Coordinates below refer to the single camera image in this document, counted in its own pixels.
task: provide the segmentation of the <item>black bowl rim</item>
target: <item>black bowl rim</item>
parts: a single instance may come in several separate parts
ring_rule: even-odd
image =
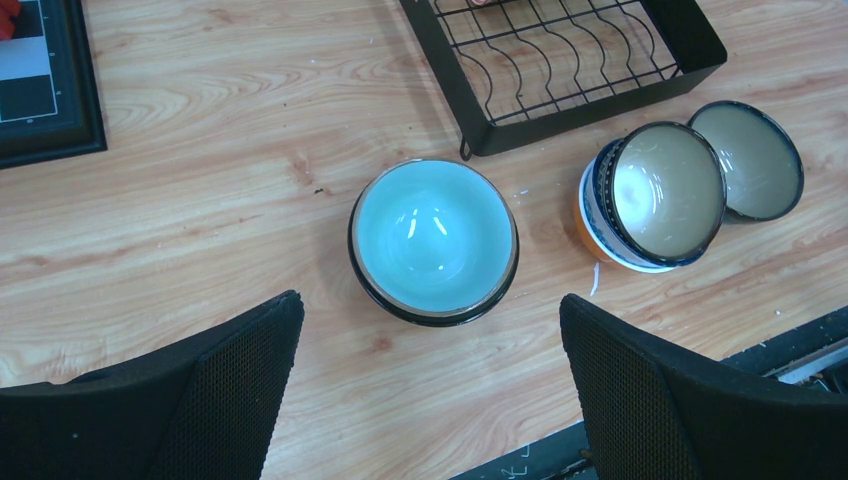
[[[698,140],[698,142],[700,142],[701,145],[706,147],[706,149],[710,153],[710,156],[713,159],[713,164],[715,166],[716,171],[719,174],[719,177],[721,178],[721,185],[722,185],[722,191],[721,191],[722,208],[718,212],[718,215],[716,215],[715,220],[713,220],[713,224],[710,227],[709,233],[707,233],[707,235],[704,237],[704,239],[698,245],[693,247],[691,250],[689,250],[688,252],[686,252],[684,254],[675,255],[675,256],[658,255],[658,254],[653,253],[650,250],[642,247],[641,245],[639,245],[639,243],[636,242],[636,240],[627,232],[627,230],[622,227],[623,222],[621,220],[621,217],[619,216],[618,208],[616,208],[615,202],[612,200],[612,192],[615,190],[615,175],[610,175],[610,173],[613,172],[615,170],[615,166],[618,165],[618,161],[621,158],[621,154],[622,154],[622,152],[624,152],[624,148],[622,148],[622,147],[627,146],[627,144],[630,143],[630,141],[633,140],[633,138],[636,135],[642,133],[643,131],[645,131],[649,128],[658,127],[658,126],[670,126],[670,127],[676,128],[678,130],[682,130],[684,132],[687,132],[690,135],[692,135],[696,140]],[[648,123],[646,125],[643,125],[643,126],[637,128],[636,130],[631,132],[629,135],[627,135],[626,137],[624,137],[623,139],[618,141],[618,143],[615,145],[613,150],[610,153],[608,153],[607,157],[602,159],[601,162],[602,163],[601,163],[601,165],[599,165],[599,167],[606,169],[607,170],[606,176],[610,178],[609,186],[606,186],[606,185],[597,186],[596,185],[596,187],[599,187],[603,190],[604,202],[601,205],[604,209],[609,210],[607,213],[608,213],[609,219],[610,219],[610,226],[613,227],[613,230],[617,234],[620,235],[620,237],[624,241],[624,243],[627,246],[629,246],[630,248],[632,248],[633,251],[637,255],[641,256],[645,260],[648,260],[649,262],[653,262],[656,265],[660,265],[660,266],[663,266],[663,267],[680,267],[680,266],[691,264],[692,262],[699,259],[707,251],[707,247],[709,247],[710,243],[712,243],[712,241],[715,239],[716,235],[718,234],[718,230],[721,227],[722,218],[724,217],[724,212],[727,208],[727,182],[726,182],[725,177],[724,177],[724,171],[722,171],[722,168],[721,168],[721,162],[719,162],[719,159],[718,159],[718,154],[715,152],[712,145],[710,145],[709,142],[707,142],[707,139],[704,138],[703,135],[701,135],[700,133],[698,133],[697,131],[695,131],[691,127],[684,125],[682,123],[679,123],[679,122],[660,121],[660,122]]]
[[[789,147],[790,152],[795,157],[795,165],[798,167],[798,190],[797,190],[797,193],[795,194],[795,198],[792,200],[792,202],[789,204],[789,206],[787,208],[785,208],[784,210],[781,210],[779,213],[777,213],[775,215],[768,216],[768,217],[755,217],[755,216],[752,216],[752,215],[747,215],[745,213],[742,213],[742,212],[736,210],[735,208],[731,207],[730,205],[727,206],[727,211],[729,213],[731,213],[732,215],[734,215],[734,216],[736,216],[736,217],[738,217],[742,220],[747,220],[747,221],[752,221],[752,222],[768,222],[770,220],[776,220],[780,217],[785,216],[786,214],[788,214],[789,212],[794,210],[796,206],[798,206],[798,202],[801,201],[801,195],[804,193],[804,164],[801,161],[801,153],[798,151],[798,148],[795,146],[795,142],[792,141],[792,138],[789,136],[788,133],[786,133],[786,130],[784,130],[783,127],[781,127],[780,124],[777,123],[777,121],[775,121],[773,118],[768,116],[768,114],[766,114],[765,112],[759,110],[756,107],[752,107],[751,105],[748,105],[747,103],[738,102],[736,100],[719,100],[717,102],[708,103],[708,104],[704,105],[703,107],[701,107],[700,109],[698,109],[698,111],[695,112],[694,115],[692,115],[692,118],[689,119],[689,123],[687,123],[687,125],[692,130],[695,130],[695,127],[694,127],[695,120],[698,118],[699,115],[701,115],[706,110],[709,110],[712,107],[727,106],[727,105],[738,107],[738,108],[741,108],[743,110],[747,110],[747,111],[753,113],[755,116],[758,116],[758,117],[762,118],[763,120],[765,120],[766,123],[768,125],[770,125],[778,133],[778,135],[781,136],[783,138],[783,140],[786,142],[786,145]]]
[[[466,165],[459,164],[459,163],[457,164],[457,165],[463,166],[465,168],[468,168],[469,170],[472,170],[475,173],[477,173],[478,175],[480,175],[481,178],[486,180],[486,182],[489,183],[489,185],[491,185],[492,188],[495,189],[495,192],[501,198],[501,201],[503,202],[504,207],[506,208],[507,215],[509,215],[510,225],[512,226],[512,234],[513,234],[513,239],[515,241],[515,252],[514,252],[514,255],[513,255],[513,258],[512,258],[512,265],[506,271],[500,287],[495,289],[489,295],[489,297],[487,299],[485,299],[484,301],[482,301],[481,303],[476,305],[474,308],[471,308],[471,309],[466,310],[466,311],[459,312],[459,313],[454,314],[454,315],[428,316],[428,315],[422,315],[422,314],[410,312],[408,310],[404,310],[403,308],[398,307],[397,305],[395,305],[394,303],[389,301],[387,298],[385,298],[377,290],[377,288],[375,288],[374,285],[372,285],[371,282],[368,281],[368,278],[366,277],[365,273],[362,271],[362,268],[359,266],[359,262],[357,261],[356,252],[355,252],[355,248],[354,248],[354,245],[353,245],[353,224],[354,224],[354,220],[356,218],[357,207],[359,206],[359,202],[362,200],[362,196],[369,190],[369,187],[371,185],[373,185],[377,180],[379,180],[385,173],[387,173],[391,170],[394,170],[395,168],[400,167],[402,165],[405,165],[407,163],[411,163],[411,162],[415,162],[415,161],[422,161],[422,160],[425,160],[425,161],[426,160],[438,160],[438,161],[450,162],[450,160],[441,160],[441,159],[417,159],[417,160],[410,160],[408,162],[401,162],[401,163],[399,163],[399,164],[397,164],[393,167],[386,169],[383,173],[378,175],[374,180],[369,182],[369,184],[365,186],[365,188],[362,190],[362,192],[360,192],[359,196],[356,198],[356,202],[354,202],[354,204],[353,204],[353,208],[351,209],[351,212],[350,212],[350,218],[348,220],[348,226],[347,226],[348,257],[350,258],[350,263],[351,263],[351,266],[353,267],[353,272],[356,275],[356,279],[359,280],[359,283],[365,289],[365,292],[368,294],[368,296],[370,296],[377,303],[377,305],[382,307],[384,310],[386,310],[387,312],[391,313],[392,315],[394,315],[395,317],[397,317],[401,320],[407,321],[409,323],[413,323],[415,325],[421,325],[421,326],[425,326],[425,327],[453,327],[453,326],[462,325],[464,323],[471,322],[472,320],[476,320],[477,318],[483,316],[485,313],[488,313],[491,309],[493,309],[495,307],[495,305],[497,305],[501,301],[501,299],[506,295],[506,292],[509,290],[510,286],[512,286],[512,281],[515,279],[515,274],[518,271],[518,261],[519,261],[520,250],[521,250],[519,237],[518,237],[518,226],[516,225],[515,218],[513,217],[512,212],[510,211],[509,206],[506,203],[506,200],[503,198],[503,196],[500,194],[500,192],[497,190],[497,188],[495,188],[495,186],[492,185],[491,182],[489,182],[488,179],[486,179],[485,176],[483,176],[480,172],[477,172],[476,170],[472,169],[471,167],[468,167]]]

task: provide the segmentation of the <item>black metal dish rack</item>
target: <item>black metal dish rack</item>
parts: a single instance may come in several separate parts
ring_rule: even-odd
[[[400,1],[465,160],[687,93],[727,61],[695,0]]]

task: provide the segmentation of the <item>red object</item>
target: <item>red object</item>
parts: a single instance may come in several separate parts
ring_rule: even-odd
[[[15,24],[12,23],[5,13],[0,12],[0,40],[11,40],[15,33]]]
[[[0,0],[0,10],[6,10],[10,17],[17,17],[21,14],[21,2],[19,0]]]

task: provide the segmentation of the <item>white scrap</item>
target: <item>white scrap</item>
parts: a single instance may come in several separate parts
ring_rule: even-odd
[[[600,262],[595,262],[595,283],[592,285],[592,292],[589,293],[590,297],[595,296],[595,292],[598,291],[598,282],[601,280],[601,264]]]

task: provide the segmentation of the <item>wood grain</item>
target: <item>wood grain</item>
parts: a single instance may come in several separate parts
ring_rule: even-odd
[[[669,274],[602,265],[591,300],[716,359],[843,306],[848,7],[699,3],[730,61],[694,92],[473,161],[515,214],[518,275],[492,313],[434,330],[380,310],[345,248],[371,178],[457,158],[397,2],[87,0],[110,150],[0,171],[0,386],[64,382],[295,288],[307,319],[264,477],[450,477],[580,418],[557,309],[593,284],[570,214],[585,165],[725,98],[793,136],[801,203]]]

